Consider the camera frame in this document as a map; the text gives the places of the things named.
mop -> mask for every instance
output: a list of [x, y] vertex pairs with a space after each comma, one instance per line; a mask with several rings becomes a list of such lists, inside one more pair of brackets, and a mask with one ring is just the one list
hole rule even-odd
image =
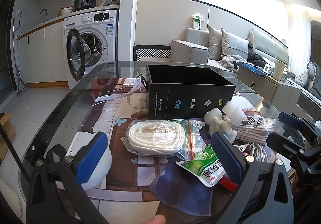
[[[13, 19], [13, 24], [12, 24], [12, 31], [13, 31], [13, 36], [14, 36], [14, 19]], [[22, 81], [22, 79], [20, 78], [21, 72], [19, 71], [19, 68], [17, 66], [17, 62], [16, 62], [16, 54], [14, 51], [14, 38], [12, 38], [12, 46], [13, 46], [13, 59], [14, 59], [14, 65], [16, 68], [16, 76], [18, 77], [17, 80], [17, 96], [21, 95], [23, 92], [27, 91], [29, 89], [29, 87], [27, 87], [25, 85], [25, 83]]]

gray pillow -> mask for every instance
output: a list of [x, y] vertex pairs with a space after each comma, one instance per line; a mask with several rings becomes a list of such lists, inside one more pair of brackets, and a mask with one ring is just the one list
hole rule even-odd
[[222, 31], [222, 56], [239, 55], [248, 59], [248, 39], [242, 39], [221, 28]]
[[222, 32], [208, 26], [208, 48], [210, 49], [209, 59], [220, 60], [222, 55]]

white pillar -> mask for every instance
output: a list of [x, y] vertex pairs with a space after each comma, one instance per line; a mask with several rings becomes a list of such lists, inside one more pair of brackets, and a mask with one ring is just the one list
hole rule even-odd
[[118, 61], [133, 60], [138, 0], [120, 0], [118, 20]]

sofa backrest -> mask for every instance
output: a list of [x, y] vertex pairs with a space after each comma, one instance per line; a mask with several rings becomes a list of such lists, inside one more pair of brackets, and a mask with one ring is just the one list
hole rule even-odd
[[185, 29], [185, 41], [208, 47], [208, 31], [187, 28]]
[[268, 58], [272, 62], [278, 59], [286, 66], [288, 65], [288, 51], [261, 31], [252, 28], [249, 40], [255, 48], [255, 53]]

white logo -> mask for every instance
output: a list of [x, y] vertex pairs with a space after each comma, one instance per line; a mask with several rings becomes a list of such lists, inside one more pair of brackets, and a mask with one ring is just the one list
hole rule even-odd
[[195, 105], [195, 99], [192, 99], [192, 102], [191, 102], [191, 108], [193, 108]]
[[204, 105], [206, 105], [206, 106], [209, 106], [210, 104], [211, 104], [210, 100], [207, 100], [207, 101], [204, 102]]

